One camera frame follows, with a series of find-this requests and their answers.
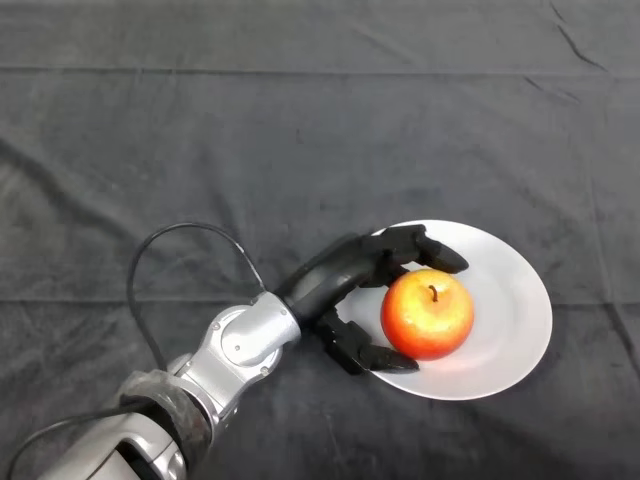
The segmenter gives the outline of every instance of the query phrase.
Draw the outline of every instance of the dark gray cloth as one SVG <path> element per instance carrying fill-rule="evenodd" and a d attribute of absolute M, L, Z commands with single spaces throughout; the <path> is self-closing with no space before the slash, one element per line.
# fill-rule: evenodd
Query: dark gray cloth
<path fill-rule="evenodd" d="M 0 0 L 0 458 L 152 368 L 123 299 L 156 227 L 224 226 L 273 287 L 346 231 L 439 218 L 540 273 L 534 372 L 430 401 L 307 338 L 198 478 L 638 478 L 638 45 L 630 0 Z M 194 232 L 138 289 L 169 357 L 256 292 Z"/>

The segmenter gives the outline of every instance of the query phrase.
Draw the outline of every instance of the apple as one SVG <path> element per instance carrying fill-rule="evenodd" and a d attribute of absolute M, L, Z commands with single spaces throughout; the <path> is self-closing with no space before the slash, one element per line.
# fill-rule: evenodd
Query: apple
<path fill-rule="evenodd" d="M 382 303 L 382 328 L 391 344 L 416 360 L 453 352 L 473 325 L 473 299 L 448 273 L 417 270 L 396 280 Z"/>

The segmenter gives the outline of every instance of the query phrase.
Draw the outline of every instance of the white plate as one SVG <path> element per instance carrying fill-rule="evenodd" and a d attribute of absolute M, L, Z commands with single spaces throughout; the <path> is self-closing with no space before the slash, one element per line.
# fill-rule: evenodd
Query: white plate
<path fill-rule="evenodd" d="M 374 372 L 415 395 L 441 400 L 486 397 L 518 383 L 544 355 L 551 338 L 551 302 L 533 267 L 502 240 L 477 228 L 417 220 L 427 235 L 460 253 L 469 268 L 456 275 L 469 290 L 475 319 L 467 340 L 444 358 L 421 361 L 420 371 Z M 415 263 L 410 270 L 421 267 Z M 386 287 L 357 289 L 338 304 L 343 321 L 358 323 L 378 345 L 390 346 L 380 324 Z"/>

